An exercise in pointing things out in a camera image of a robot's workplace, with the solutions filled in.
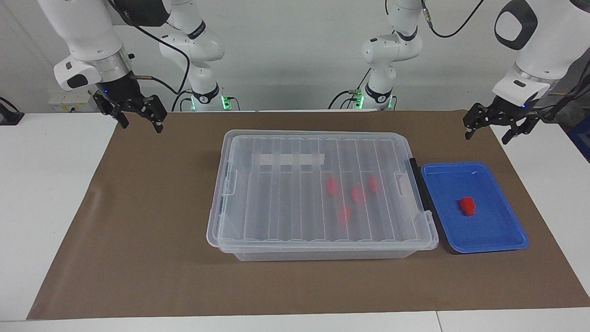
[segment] power outlet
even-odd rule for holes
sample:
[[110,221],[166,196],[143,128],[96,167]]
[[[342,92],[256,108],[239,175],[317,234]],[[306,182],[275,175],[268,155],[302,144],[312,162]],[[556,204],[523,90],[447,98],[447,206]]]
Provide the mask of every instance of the power outlet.
[[98,112],[96,103],[87,91],[63,92],[49,99],[54,112],[91,113]]

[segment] blue tray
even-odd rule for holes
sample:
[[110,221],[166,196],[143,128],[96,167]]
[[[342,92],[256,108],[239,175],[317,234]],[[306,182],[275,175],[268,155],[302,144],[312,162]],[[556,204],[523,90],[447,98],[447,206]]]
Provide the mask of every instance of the blue tray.
[[[422,176],[447,235],[460,253],[524,249],[529,239],[490,169],[480,162],[428,164]],[[476,213],[468,217],[459,201],[472,197]]]

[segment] clear plastic storage box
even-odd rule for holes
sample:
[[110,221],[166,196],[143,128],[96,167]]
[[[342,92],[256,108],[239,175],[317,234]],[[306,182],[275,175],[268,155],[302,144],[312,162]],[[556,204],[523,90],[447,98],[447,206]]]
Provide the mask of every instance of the clear plastic storage box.
[[207,239],[241,261],[404,258],[438,245],[392,133],[230,131]]

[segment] black cable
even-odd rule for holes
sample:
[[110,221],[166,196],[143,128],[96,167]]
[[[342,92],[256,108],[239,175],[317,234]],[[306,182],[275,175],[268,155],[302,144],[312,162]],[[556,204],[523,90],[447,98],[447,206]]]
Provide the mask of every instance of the black cable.
[[588,89],[588,90],[586,90],[586,91],[582,92],[580,95],[577,95],[577,96],[575,96],[575,98],[573,98],[572,100],[576,100],[576,99],[578,99],[578,98],[582,97],[583,95],[587,94],[589,91],[590,91],[590,89]]
[[582,84],[582,81],[584,79],[584,74],[588,70],[588,67],[589,66],[590,66],[590,60],[588,60],[588,62],[586,62],[586,66],[584,66],[584,70],[582,70],[582,74],[580,75],[580,79],[578,80],[578,84],[576,84],[576,86],[573,87],[574,89],[579,89],[580,88],[580,84]]
[[[360,89],[360,86],[363,85],[363,82],[365,81],[365,79],[367,78],[367,76],[369,76],[369,73],[371,72],[371,67],[369,67],[369,69],[367,69],[367,72],[365,73],[365,75],[363,76],[363,79],[360,80],[359,85],[356,87],[356,90]],[[350,101],[348,102],[348,105],[346,105],[346,108],[348,109],[350,107]]]
[[6,98],[4,97],[0,97],[0,100],[5,102],[6,105],[12,107],[15,111],[19,112],[18,108],[16,106],[14,106],[14,104],[12,104],[11,102],[9,102]]
[[545,117],[545,114],[543,114],[543,112],[541,111],[542,109],[536,109],[533,108],[533,110],[537,113],[538,117],[541,119],[541,121],[543,121],[544,123],[559,123],[557,120],[552,119],[549,120],[548,118]]
[[480,0],[480,2],[477,4],[477,6],[475,7],[475,9],[473,9],[473,11],[471,12],[471,14],[467,17],[467,19],[465,20],[465,22],[463,22],[463,24],[461,24],[461,26],[459,27],[459,29],[457,29],[455,32],[453,32],[450,35],[441,35],[438,32],[436,32],[436,30],[434,29],[434,26],[432,25],[432,22],[430,21],[430,13],[428,12],[428,8],[426,7],[426,3],[424,2],[424,0],[422,0],[422,8],[424,10],[424,15],[426,16],[426,22],[428,23],[428,27],[430,27],[430,30],[432,30],[432,33],[434,33],[437,37],[440,38],[450,38],[456,34],[459,33],[459,31],[461,31],[469,22],[469,20],[471,20],[471,18],[473,17],[473,15],[477,12],[477,10],[479,9],[479,7],[481,6],[481,4],[484,2],[485,0]]
[[337,94],[336,97],[334,97],[334,99],[332,99],[332,102],[330,102],[330,106],[328,106],[328,109],[331,109],[332,108],[332,105],[334,105],[334,103],[336,102],[336,100],[338,98],[340,98],[340,96],[345,95],[347,93],[350,93],[350,91],[349,90],[344,90],[344,91],[340,92],[339,94]]
[[356,101],[356,98],[348,98],[348,99],[346,99],[345,101],[342,102],[342,105],[340,105],[340,109],[342,109],[344,107],[344,104],[346,102],[348,102],[348,105],[350,106],[350,103],[351,102],[354,102],[354,101]]
[[184,98],[184,99],[182,99],[182,100],[181,100],[181,112],[182,112],[182,103],[183,103],[183,102],[186,102],[187,100],[188,100],[188,101],[190,101],[190,102],[192,103],[192,98]]
[[181,96],[184,95],[185,93],[190,93],[190,92],[186,90],[176,96],[176,99],[174,99],[174,103],[172,104],[172,109],[170,110],[170,112],[174,112],[174,109],[176,108],[176,104],[178,103],[178,99],[180,99]]
[[242,110],[240,107],[240,101],[236,97],[227,97],[228,100],[235,100],[236,104],[238,104],[238,110]]
[[168,83],[164,82],[163,80],[158,79],[157,77],[153,77],[153,76],[152,76],[151,80],[160,83],[161,85],[165,86],[168,90],[170,90],[173,94],[177,95],[176,91],[174,91],[174,89],[170,85],[168,85]]
[[544,109],[547,109],[547,108],[554,107],[555,105],[557,105],[557,104],[553,104],[553,105],[549,105],[549,106],[544,106],[544,107],[541,107],[541,108],[533,108],[533,110],[544,110]]
[[394,104],[394,109],[393,109],[393,110],[395,110],[395,107],[398,106],[398,97],[397,96],[391,96],[391,98],[395,98],[395,104]]
[[[119,15],[121,15],[121,16],[124,16],[124,14],[123,14],[123,13],[121,13],[121,11],[120,11],[120,10],[117,8],[117,6],[115,6],[115,4],[113,3],[113,0],[107,0],[107,1],[108,1],[108,2],[109,2],[109,4],[111,5],[111,7],[113,7],[113,9],[114,9],[114,10],[115,10],[117,13],[119,13]],[[165,41],[161,40],[160,38],[158,38],[158,37],[154,36],[153,34],[151,34],[151,33],[147,32],[147,31],[145,31],[145,30],[144,30],[143,28],[141,28],[140,26],[138,26],[138,25],[136,25],[136,24],[133,24],[132,26],[133,26],[134,28],[136,28],[137,30],[141,31],[141,32],[142,32],[144,35],[147,35],[148,37],[150,37],[151,39],[153,39],[153,40],[155,40],[155,41],[159,42],[160,44],[163,44],[163,45],[166,45],[166,46],[170,47],[171,49],[173,49],[173,50],[177,51],[178,53],[180,53],[180,54],[182,54],[182,55],[184,56],[184,58],[186,59],[186,71],[185,71],[184,78],[182,79],[181,86],[178,88],[178,91],[176,91],[176,90],[172,89],[172,88],[170,87],[170,85],[168,85],[168,84],[164,83],[163,81],[161,81],[161,80],[159,80],[159,79],[155,79],[155,77],[153,78],[153,80],[154,80],[154,81],[156,81],[156,82],[158,82],[158,83],[162,83],[162,84],[164,84],[164,85],[165,85],[167,88],[169,88],[169,89],[170,89],[170,90],[171,90],[171,91],[172,91],[172,92],[173,92],[175,95],[179,95],[179,94],[181,94],[181,93],[182,93],[182,89],[183,89],[183,87],[184,87],[184,84],[186,83],[186,79],[187,79],[187,77],[188,77],[188,71],[189,71],[189,69],[191,68],[191,59],[190,59],[190,58],[189,58],[189,57],[186,55],[186,53],[184,53],[184,52],[183,52],[182,50],[180,50],[179,48],[177,48],[177,47],[174,47],[174,46],[172,46],[172,45],[168,44],[167,42],[165,42]]]

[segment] brown paper mat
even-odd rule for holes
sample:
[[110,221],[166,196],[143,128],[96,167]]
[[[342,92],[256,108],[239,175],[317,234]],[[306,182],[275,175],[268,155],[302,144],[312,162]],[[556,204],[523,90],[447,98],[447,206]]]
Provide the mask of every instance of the brown paper mat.
[[[170,114],[161,135],[130,116],[127,130],[115,130],[28,318],[590,306],[492,131],[465,141],[463,115]],[[230,129],[396,132],[408,138],[419,164],[481,161],[530,246],[452,255],[442,243],[399,260],[240,262],[205,239]]]

